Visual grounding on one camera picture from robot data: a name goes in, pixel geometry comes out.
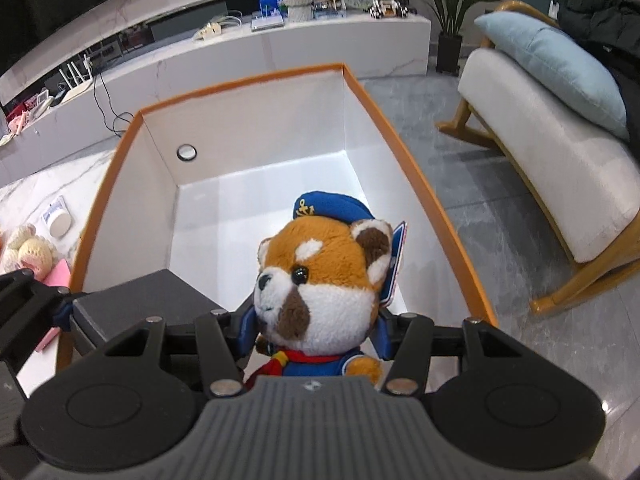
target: round hole in box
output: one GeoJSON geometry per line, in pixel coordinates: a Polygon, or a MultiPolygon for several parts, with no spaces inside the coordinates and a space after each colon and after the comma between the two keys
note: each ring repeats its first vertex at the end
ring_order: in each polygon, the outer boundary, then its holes
{"type": "Polygon", "coordinates": [[[181,161],[191,162],[194,158],[196,158],[198,152],[190,144],[182,144],[181,146],[178,146],[175,154],[181,161]]]}

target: wooden chair frame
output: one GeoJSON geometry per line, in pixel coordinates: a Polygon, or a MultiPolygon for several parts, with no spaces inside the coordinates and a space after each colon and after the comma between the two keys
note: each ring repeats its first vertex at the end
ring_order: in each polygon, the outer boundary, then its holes
{"type": "MultiPolygon", "coordinates": [[[[502,10],[520,12],[537,18],[553,27],[558,27],[558,24],[554,20],[523,2],[504,2],[500,4],[494,12],[502,10]]],[[[495,45],[491,40],[486,37],[482,39],[481,48],[494,47],[495,45]]],[[[503,152],[529,188],[558,237],[564,252],[572,264],[574,275],[555,292],[552,292],[548,296],[531,300],[529,306],[533,312],[540,314],[585,301],[617,286],[640,270],[640,212],[596,258],[587,263],[578,263],[575,261],[556,221],[551,216],[548,208],[546,208],[536,188],[527,178],[527,175],[522,171],[522,168],[518,165],[511,153],[504,147],[495,132],[480,114],[473,109],[469,102],[462,98],[453,119],[450,121],[437,122],[436,127],[442,133],[455,137],[456,139],[471,142],[484,148],[494,148],[503,152]],[[466,126],[472,114],[478,118],[478,121],[484,127],[484,131],[466,126]]]]}

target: teddy bear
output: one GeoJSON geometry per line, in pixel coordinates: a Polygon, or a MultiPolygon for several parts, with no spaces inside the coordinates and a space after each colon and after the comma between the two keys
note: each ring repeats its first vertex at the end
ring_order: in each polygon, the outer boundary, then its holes
{"type": "Polygon", "coordinates": [[[2,256],[4,272],[28,268],[33,270],[37,280],[43,280],[57,263],[56,247],[46,238],[36,236],[32,224],[14,229],[6,242],[2,256]]]}
{"type": "Polygon", "coordinates": [[[254,309],[271,360],[260,375],[382,376],[360,345],[379,310],[391,261],[392,228],[350,196],[310,192],[294,219],[258,248],[254,309]]]}

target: light blue pillow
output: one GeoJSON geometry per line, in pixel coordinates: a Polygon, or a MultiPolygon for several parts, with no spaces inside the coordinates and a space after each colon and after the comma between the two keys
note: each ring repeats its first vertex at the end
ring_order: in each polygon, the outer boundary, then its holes
{"type": "Polygon", "coordinates": [[[564,104],[623,140],[626,110],[610,72],[564,32],[519,12],[492,12],[475,24],[564,104]]]}

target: black plant pot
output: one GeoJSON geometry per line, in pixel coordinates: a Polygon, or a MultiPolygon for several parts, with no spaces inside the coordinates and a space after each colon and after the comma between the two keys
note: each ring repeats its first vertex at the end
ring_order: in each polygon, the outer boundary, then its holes
{"type": "Polygon", "coordinates": [[[440,34],[438,38],[438,62],[436,72],[458,75],[460,73],[460,48],[462,36],[445,36],[440,34]]]}

